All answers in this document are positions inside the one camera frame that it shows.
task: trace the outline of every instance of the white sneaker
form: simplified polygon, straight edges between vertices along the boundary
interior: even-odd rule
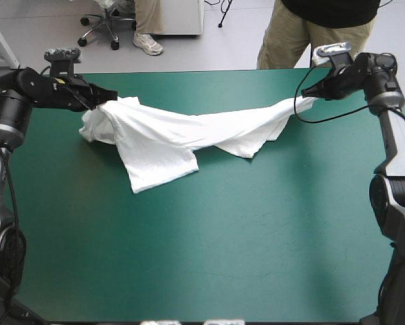
[[[157,43],[150,34],[138,34],[133,36],[133,44],[143,49],[149,56],[158,56],[163,52],[163,47]]]

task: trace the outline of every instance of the chair base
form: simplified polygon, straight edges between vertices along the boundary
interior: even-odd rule
[[[95,19],[97,20],[97,22],[84,34],[81,36],[81,38],[78,39],[78,45],[81,47],[84,47],[87,45],[87,36],[89,34],[91,34],[91,32],[93,32],[94,30],[98,29],[101,26],[106,26],[106,29],[108,30],[112,41],[110,43],[110,46],[113,50],[117,50],[120,47],[120,40],[119,37],[117,35],[117,33],[114,30],[114,22],[116,21],[123,21],[123,20],[127,20],[127,21],[132,21],[134,22],[132,24],[132,28],[135,29],[136,28],[136,20],[135,18],[132,17],[122,17],[122,16],[116,16],[114,15],[114,10],[113,9],[103,9],[102,14],[101,15],[95,15],[95,14],[87,14],[84,15],[81,18],[81,24],[83,26],[88,26],[90,21],[89,19]]]

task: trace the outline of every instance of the khaki pants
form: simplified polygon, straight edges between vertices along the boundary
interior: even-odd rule
[[[364,48],[374,20],[349,28],[327,28],[308,22],[276,0],[272,19],[265,30],[258,54],[258,69],[294,68],[308,44],[312,48],[338,42],[351,43],[350,54],[356,57]]]
[[[123,14],[135,12],[137,33],[163,33],[161,0],[118,0],[116,8]]]

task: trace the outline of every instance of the office chair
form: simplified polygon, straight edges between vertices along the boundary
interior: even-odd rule
[[[87,14],[81,18],[81,24],[83,26],[88,26],[90,21],[89,18],[94,18],[98,20],[80,39],[78,39],[78,44],[81,47],[86,46],[87,44],[87,36],[93,30],[97,29],[101,25],[106,25],[110,36],[112,37],[112,41],[110,42],[110,46],[113,50],[117,50],[120,47],[120,41],[118,35],[114,31],[113,22],[120,21],[120,20],[129,20],[132,21],[132,29],[136,29],[136,20],[135,16],[130,17],[123,17],[120,16],[120,13],[114,8],[114,4],[116,1],[113,0],[94,0],[101,8],[101,14]]]

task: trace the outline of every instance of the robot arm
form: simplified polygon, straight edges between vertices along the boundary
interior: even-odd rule
[[[22,95],[37,108],[64,108],[75,112],[93,110],[108,100],[116,100],[116,91],[88,83],[73,72],[79,62],[79,49],[50,49],[45,59],[51,62],[50,77],[31,68],[0,77],[0,95],[10,90]]]
[[[45,59],[51,62],[49,77],[31,68],[0,77],[0,319],[5,320],[4,325],[48,324],[12,299],[22,279],[26,239],[14,222],[14,213],[4,204],[5,161],[22,145],[33,107],[80,112],[117,99],[116,91],[102,89],[74,74],[73,64],[79,55],[79,49],[47,51]]]
[[[302,95],[339,100],[363,90],[370,112],[379,117],[385,144],[386,159],[375,170],[370,200],[382,234],[393,240],[394,252],[377,311],[360,323],[405,325],[405,121],[396,114],[405,99],[396,79],[396,59],[387,53],[361,53],[352,61],[345,43],[315,53],[320,59],[328,58],[332,69]]]

